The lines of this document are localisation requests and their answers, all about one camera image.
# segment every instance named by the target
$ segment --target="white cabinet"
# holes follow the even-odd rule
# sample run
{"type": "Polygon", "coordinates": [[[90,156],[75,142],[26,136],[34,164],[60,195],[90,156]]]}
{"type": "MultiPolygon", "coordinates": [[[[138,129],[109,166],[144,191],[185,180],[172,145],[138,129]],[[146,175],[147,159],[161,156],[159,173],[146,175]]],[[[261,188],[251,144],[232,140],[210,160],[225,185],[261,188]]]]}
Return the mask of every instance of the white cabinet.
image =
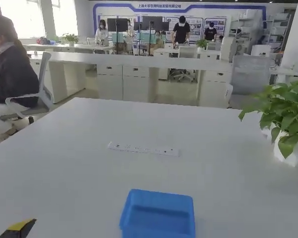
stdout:
{"type": "Polygon", "coordinates": [[[123,100],[123,67],[121,65],[97,66],[97,89],[99,98],[123,100]]]}
{"type": "Polygon", "coordinates": [[[155,100],[158,68],[123,66],[123,100],[148,102],[155,100]]]}
{"type": "Polygon", "coordinates": [[[199,98],[199,106],[227,108],[228,103],[226,99],[226,83],[204,81],[199,98]]]}
{"type": "MultiPolygon", "coordinates": [[[[169,53],[154,52],[153,56],[154,57],[164,57],[164,58],[166,58],[165,60],[168,60],[167,58],[169,58],[169,53]]],[[[169,69],[168,68],[160,68],[159,69],[159,79],[167,80],[168,75],[169,75],[169,69]]]]}
{"type": "Polygon", "coordinates": [[[198,105],[201,107],[227,108],[227,84],[231,71],[201,71],[198,85],[198,105]]]}

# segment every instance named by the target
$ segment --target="desk drawer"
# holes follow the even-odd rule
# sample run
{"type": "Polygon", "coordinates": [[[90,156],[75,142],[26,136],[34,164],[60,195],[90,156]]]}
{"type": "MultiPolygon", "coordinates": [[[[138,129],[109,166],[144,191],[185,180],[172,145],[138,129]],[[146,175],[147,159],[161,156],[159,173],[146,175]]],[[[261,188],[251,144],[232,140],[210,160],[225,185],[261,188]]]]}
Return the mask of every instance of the desk drawer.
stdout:
{"type": "Polygon", "coordinates": [[[62,52],[71,52],[71,53],[74,53],[75,52],[75,48],[63,47],[62,48],[62,52]]]}
{"type": "Polygon", "coordinates": [[[149,77],[149,67],[123,66],[124,76],[149,77]]]}
{"type": "Polygon", "coordinates": [[[165,57],[165,58],[169,58],[169,53],[153,53],[154,57],[165,57]]]}
{"type": "Polygon", "coordinates": [[[205,71],[203,81],[211,82],[231,82],[232,72],[227,71],[205,71]]]}
{"type": "Polygon", "coordinates": [[[97,65],[97,74],[122,75],[123,67],[121,65],[97,65]]]}
{"type": "MultiPolygon", "coordinates": [[[[34,72],[39,76],[40,74],[40,68],[41,68],[41,61],[38,60],[38,59],[31,59],[30,60],[30,64],[34,70],[34,72]]],[[[50,68],[49,68],[49,64],[46,66],[46,69],[45,69],[46,72],[49,72],[50,71],[50,68]]]]}

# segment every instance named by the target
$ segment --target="chair backrest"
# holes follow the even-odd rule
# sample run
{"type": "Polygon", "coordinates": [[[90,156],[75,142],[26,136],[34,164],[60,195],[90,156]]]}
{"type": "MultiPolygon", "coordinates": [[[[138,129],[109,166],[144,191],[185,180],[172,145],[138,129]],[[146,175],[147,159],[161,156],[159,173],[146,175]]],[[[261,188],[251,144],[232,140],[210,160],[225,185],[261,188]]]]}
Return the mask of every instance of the chair backrest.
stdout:
{"type": "Polygon", "coordinates": [[[40,90],[39,90],[40,96],[39,97],[48,108],[50,108],[50,106],[52,105],[52,94],[44,86],[44,77],[45,77],[46,67],[49,63],[51,56],[52,55],[49,52],[43,53],[41,67],[40,67],[40,73],[39,73],[39,83],[40,83],[40,90]]]}
{"type": "Polygon", "coordinates": [[[139,55],[139,44],[137,42],[133,42],[133,55],[139,55]]]}
{"type": "Polygon", "coordinates": [[[197,58],[198,48],[196,46],[180,46],[179,58],[197,58]]]}
{"type": "Polygon", "coordinates": [[[261,56],[234,56],[232,68],[233,94],[260,93],[270,80],[270,58],[261,56]]]}
{"type": "Polygon", "coordinates": [[[91,45],[92,43],[95,42],[95,38],[87,37],[87,38],[86,38],[86,42],[87,42],[88,45],[91,45]]]}

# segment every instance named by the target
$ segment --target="electrical outlet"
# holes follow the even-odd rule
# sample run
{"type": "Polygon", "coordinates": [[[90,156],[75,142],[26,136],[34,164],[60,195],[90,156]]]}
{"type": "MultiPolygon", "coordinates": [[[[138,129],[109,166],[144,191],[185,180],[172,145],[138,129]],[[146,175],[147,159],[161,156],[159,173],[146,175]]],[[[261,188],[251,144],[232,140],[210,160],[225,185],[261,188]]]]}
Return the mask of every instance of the electrical outlet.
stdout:
{"type": "Polygon", "coordinates": [[[149,148],[146,146],[130,145],[130,144],[123,144],[123,143],[115,143],[115,142],[110,142],[108,144],[108,149],[138,152],[138,153],[168,155],[168,156],[175,156],[175,157],[178,157],[180,153],[179,149],[175,149],[175,148],[169,148],[169,147],[149,148]]]}

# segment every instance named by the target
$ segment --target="office chair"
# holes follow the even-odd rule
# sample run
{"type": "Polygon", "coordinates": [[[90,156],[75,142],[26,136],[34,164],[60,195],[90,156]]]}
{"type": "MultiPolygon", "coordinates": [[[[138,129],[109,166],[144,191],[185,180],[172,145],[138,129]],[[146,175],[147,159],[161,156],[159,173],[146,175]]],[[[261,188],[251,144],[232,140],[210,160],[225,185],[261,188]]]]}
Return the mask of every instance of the office chair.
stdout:
{"type": "Polygon", "coordinates": [[[252,94],[264,91],[270,81],[270,58],[261,56],[234,56],[232,67],[233,93],[230,104],[241,109],[243,104],[256,103],[252,94]]]}
{"type": "Polygon", "coordinates": [[[87,37],[86,42],[87,42],[88,45],[91,45],[91,44],[95,43],[95,37],[93,37],[93,38],[92,37],[87,37]]]}
{"type": "Polygon", "coordinates": [[[46,87],[44,87],[45,70],[46,70],[46,66],[48,65],[50,58],[51,58],[50,53],[48,53],[48,52],[43,53],[41,67],[40,67],[40,73],[39,73],[39,83],[40,83],[39,92],[35,93],[35,94],[23,95],[20,97],[7,98],[5,100],[5,104],[14,113],[10,114],[10,115],[1,116],[0,117],[1,120],[8,120],[11,118],[16,118],[16,117],[20,117],[20,118],[28,117],[29,124],[32,124],[32,123],[34,123],[33,116],[38,115],[38,114],[48,113],[50,111],[50,108],[53,104],[52,94],[46,87]],[[11,100],[15,99],[15,98],[30,98],[30,97],[38,97],[39,98],[37,106],[34,108],[27,109],[22,112],[18,111],[11,103],[11,100]]]}
{"type": "MultiPolygon", "coordinates": [[[[197,58],[198,52],[197,47],[195,46],[179,46],[179,58],[197,58]]],[[[179,74],[175,75],[173,72],[173,77],[178,78],[178,82],[180,82],[183,78],[189,78],[191,82],[195,80],[193,76],[190,75],[190,72],[186,69],[181,69],[179,74]]]]}

